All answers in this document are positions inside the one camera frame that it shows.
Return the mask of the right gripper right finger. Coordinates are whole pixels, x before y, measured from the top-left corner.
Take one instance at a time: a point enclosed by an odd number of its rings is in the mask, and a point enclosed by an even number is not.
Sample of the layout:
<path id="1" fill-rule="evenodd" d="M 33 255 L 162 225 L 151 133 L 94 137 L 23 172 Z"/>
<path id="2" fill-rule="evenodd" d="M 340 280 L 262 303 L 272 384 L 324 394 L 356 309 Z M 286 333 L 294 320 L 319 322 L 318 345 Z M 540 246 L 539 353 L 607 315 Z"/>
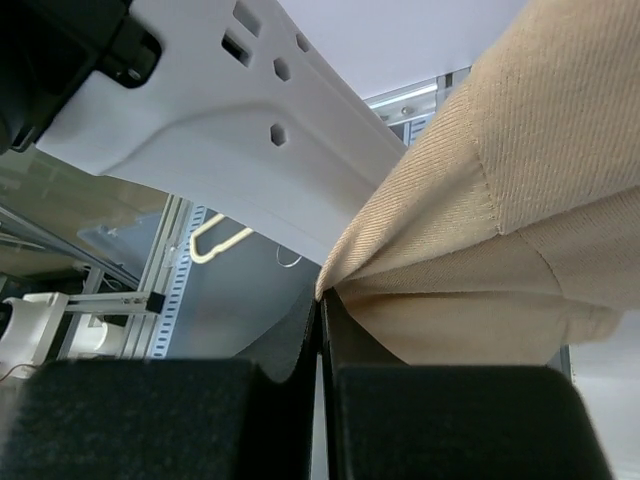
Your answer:
<path id="1" fill-rule="evenodd" d="M 319 304 L 333 479 L 608 479 L 569 379 L 546 366 L 410 366 Z"/>

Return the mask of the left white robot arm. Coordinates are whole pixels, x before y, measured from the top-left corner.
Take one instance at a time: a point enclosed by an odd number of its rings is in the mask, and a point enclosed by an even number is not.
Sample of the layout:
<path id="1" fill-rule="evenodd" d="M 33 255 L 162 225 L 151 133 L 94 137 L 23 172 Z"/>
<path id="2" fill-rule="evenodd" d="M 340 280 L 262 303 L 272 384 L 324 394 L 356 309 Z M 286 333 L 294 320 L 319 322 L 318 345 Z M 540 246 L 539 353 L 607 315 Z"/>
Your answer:
<path id="1" fill-rule="evenodd" d="M 1 148 L 181 196 L 316 263 L 404 152 L 276 1 L 5 1 Z"/>

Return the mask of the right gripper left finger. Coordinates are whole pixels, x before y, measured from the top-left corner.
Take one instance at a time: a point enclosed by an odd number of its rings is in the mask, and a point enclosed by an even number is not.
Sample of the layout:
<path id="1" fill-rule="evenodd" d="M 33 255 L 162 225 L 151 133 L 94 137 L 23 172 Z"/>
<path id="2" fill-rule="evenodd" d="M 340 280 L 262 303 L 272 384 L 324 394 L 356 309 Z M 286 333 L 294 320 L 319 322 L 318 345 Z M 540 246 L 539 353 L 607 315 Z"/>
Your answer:
<path id="1" fill-rule="evenodd" d="M 40 368 L 2 446 L 5 479 L 305 479 L 316 305 L 226 359 L 76 360 Z"/>

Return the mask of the beige t shirt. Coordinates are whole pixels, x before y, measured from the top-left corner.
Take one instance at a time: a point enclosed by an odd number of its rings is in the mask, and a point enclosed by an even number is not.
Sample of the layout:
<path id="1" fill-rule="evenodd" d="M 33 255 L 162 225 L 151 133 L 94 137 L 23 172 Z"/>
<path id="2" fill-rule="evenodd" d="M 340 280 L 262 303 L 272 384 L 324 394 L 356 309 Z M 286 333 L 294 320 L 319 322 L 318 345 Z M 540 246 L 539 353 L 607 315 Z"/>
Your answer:
<path id="1" fill-rule="evenodd" d="M 317 280 L 409 364 L 544 364 L 639 306 L 639 5 L 532 1 Z"/>

